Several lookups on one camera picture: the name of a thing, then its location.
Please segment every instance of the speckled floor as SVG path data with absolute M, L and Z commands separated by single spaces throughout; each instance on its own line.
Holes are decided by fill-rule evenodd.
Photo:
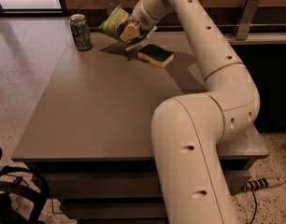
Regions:
M 1 165 L 13 163 L 18 144 L 36 104 L 69 41 L 67 18 L 0 18 L 0 147 Z M 281 176 L 286 180 L 286 133 L 261 133 L 270 156 L 251 167 L 252 179 Z M 258 210 L 253 223 L 286 224 L 286 183 L 255 192 Z M 29 206 L 14 197 L 14 208 Z M 234 197 L 241 223 L 249 223 L 254 200 L 251 193 Z M 59 213 L 54 201 L 54 211 Z M 53 214 L 48 200 L 40 219 L 45 223 L 76 223 Z

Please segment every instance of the tin can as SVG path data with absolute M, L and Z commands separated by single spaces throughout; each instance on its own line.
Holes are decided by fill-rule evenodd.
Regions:
M 89 50 L 93 47 L 90 39 L 90 29 L 83 14 L 74 14 L 69 18 L 71 33 L 77 50 Z

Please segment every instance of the black and yellow sponge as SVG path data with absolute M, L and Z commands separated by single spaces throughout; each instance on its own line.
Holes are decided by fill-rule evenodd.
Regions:
M 146 60 L 156 66 L 165 67 L 174 58 L 174 53 L 160 48 L 154 44 L 148 44 L 137 53 L 139 59 Z

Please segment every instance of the can lid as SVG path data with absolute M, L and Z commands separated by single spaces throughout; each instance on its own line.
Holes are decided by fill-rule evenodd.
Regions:
M 69 18 L 71 21 L 82 21 L 85 19 L 85 15 L 83 14 L 74 14 Z

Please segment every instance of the robotic arm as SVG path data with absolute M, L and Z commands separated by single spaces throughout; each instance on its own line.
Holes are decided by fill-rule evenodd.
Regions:
M 171 98 L 156 109 L 151 140 L 170 224 L 238 223 L 216 145 L 257 117 L 250 74 L 198 0 L 141 0 L 132 14 L 148 30 L 175 11 L 207 92 Z

